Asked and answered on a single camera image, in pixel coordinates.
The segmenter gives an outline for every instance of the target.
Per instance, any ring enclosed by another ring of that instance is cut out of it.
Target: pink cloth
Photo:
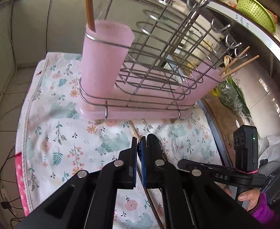
[[[23,211],[25,216],[30,214],[30,210],[28,208],[28,201],[25,195],[25,187],[23,182],[23,174],[22,174],[22,156],[21,153],[15,155],[15,167],[16,167],[16,178],[18,184],[18,190],[20,194],[21,204],[23,207]]]

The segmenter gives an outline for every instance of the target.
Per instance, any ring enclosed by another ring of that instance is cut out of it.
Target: green plastic colander
[[[260,24],[270,33],[275,33],[275,23],[267,10],[256,0],[237,0],[238,11]]]

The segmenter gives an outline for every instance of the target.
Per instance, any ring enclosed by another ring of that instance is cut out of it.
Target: pink cylindrical holder
[[[112,21],[95,21],[95,30],[89,30],[86,25],[87,34],[102,41],[130,47],[135,38],[130,27]],[[127,52],[127,48],[104,44],[85,35],[81,61],[83,90],[95,97],[110,96]],[[103,103],[100,99],[84,97],[93,103]]]
[[[190,93],[189,93],[189,91],[187,91],[186,94],[188,94],[188,93],[189,94],[186,95],[182,101],[178,101],[177,102],[178,105],[185,105],[185,106],[193,105],[194,103],[199,101],[204,95],[206,95],[208,92],[210,92],[213,88],[215,88],[220,82],[223,81],[222,77],[219,76],[219,74],[218,74],[219,70],[214,69],[214,68],[211,68],[201,79],[200,78],[201,73],[204,73],[208,68],[210,68],[210,67],[207,64],[202,62],[197,67],[198,72],[196,72],[196,71],[192,72],[193,78],[191,77],[191,75],[189,75],[188,78],[192,78],[201,83],[197,83],[196,89],[190,89]],[[192,85],[193,83],[194,83],[194,81],[185,80],[182,83],[182,86],[188,87],[188,84]],[[185,87],[183,87],[183,89],[182,89],[182,87],[179,86],[176,88],[175,91],[182,93],[183,90],[186,90]]]

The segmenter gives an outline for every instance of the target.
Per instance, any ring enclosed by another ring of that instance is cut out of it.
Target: chopstick
[[[239,54],[239,57],[242,56],[244,53],[246,53],[248,49],[249,49],[249,46],[246,47],[246,48]],[[235,58],[235,59],[232,60],[227,66],[225,66],[225,68],[223,68],[223,69],[218,73],[219,76],[222,75],[223,72],[225,72],[228,68],[230,68],[236,61],[237,61],[237,58]]]
[[[249,63],[251,63],[252,61],[254,61],[255,59],[257,59],[258,57],[259,57],[259,55],[257,55],[257,56],[255,56],[255,57],[253,57],[252,59],[247,60],[246,62],[240,64],[238,67],[236,67],[236,68],[234,68],[234,69],[228,71],[225,75],[222,75],[222,78],[224,79],[224,78],[230,76],[231,74],[235,73],[237,70],[243,68],[245,65],[248,65]]]
[[[130,125],[130,127],[131,127],[131,130],[133,131],[134,135],[136,136],[137,140],[140,140],[140,136],[139,136],[137,130],[135,129],[135,126],[134,126],[133,122],[132,122],[132,121],[128,121],[128,123],[129,123],[129,125]],[[142,178],[142,177],[141,177],[142,175],[141,175],[141,171],[140,171],[140,168],[139,168],[139,166],[138,166],[138,163],[136,163],[136,165],[137,165],[137,173],[138,173],[138,175],[139,175],[139,177],[140,177],[140,179],[141,179],[141,178]],[[154,214],[154,216],[155,216],[155,219],[157,220],[157,223],[158,223],[158,225],[159,225],[159,228],[160,228],[160,229],[164,229],[164,226],[163,226],[163,224],[162,224],[162,222],[161,222],[161,220],[160,220],[160,217],[159,217],[159,215],[158,215],[158,213],[157,213],[157,211],[156,211],[156,208],[155,208],[155,206],[154,206],[154,203],[153,203],[153,201],[152,201],[152,198],[151,198],[151,196],[150,196],[150,193],[148,192],[147,188],[145,188],[145,187],[143,186],[143,183],[142,183],[142,182],[141,182],[141,184],[142,184],[142,187],[143,187],[143,189],[144,189],[145,195],[146,195],[147,199],[149,200],[149,204],[150,204],[150,206],[151,206],[151,209],[152,209],[152,212],[153,212],[153,214]]]
[[[88,27],[91,31],[95,32],[95,17],[93,15],[93,1],[92,0],[85,0],[85,1],[86,1],[86,14],[87,14]]]

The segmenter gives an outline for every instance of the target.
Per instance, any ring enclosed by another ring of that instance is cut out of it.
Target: metal wire
[[[193,104],[178,105],[177,102],[182,101],[192,89],[196,89],[198,84],[203,83],[204,76],[213,79],[207,75],[207,72],[223,62],[223,56],[230,51],[233,51],[237,57],[237,48],[242,43],[237,43],[232,38],[228,32],[231,28],[230,25],[224,27],[216,19],[213,19],[210,28],[206,29],[195,21],[201,10],[205,9],[208,0],[201,0],[200,3],[192,7],[191,0],[182,1],[190,9],[185,18],[170,11],[172,0],[164,0],[163,9],[154,6],[151,10],[143,10],[148,18],[146,21],[136,22],[138,30],[133,30],[133,33],[137,37],[131,47],[100,40],[84,31],[85,36],[91,40],[128,49],[127,57],[115,83],[115,89],[117,88],[128,95],[128,99],[92,96],[84,91],[80,80],[81,98],[88,104],[104,106],[106,117],[108,116],[108,107],[111,106],[176,110],[179,116],[180,111],[187,110],[189,106],[192,106]],[[220,44],[219,40],[216,39],[214,36],[216,33],[223,35],[224,44]],[[185,48],[186,43],[191,46],[189,49]],[[207,69],[200,72],[196,65],[190,61],[196,61],[198,64],[204,63],[207,65]],[[170,69],[161,67],[163,63],[167,63]],[[197,78],[194,78],[193,73],[198,73]],[[132,87],[133,91],[128,91],[127,86]],[[145,94],[143,92],[145,90],[160,91],[160,95]],[[100,99],[101,103],[88,101],[86,96]],[[159,102],[150,101],[150,98],[158,98]],[[118,105],[114,101],[121,101],[122,105]]]

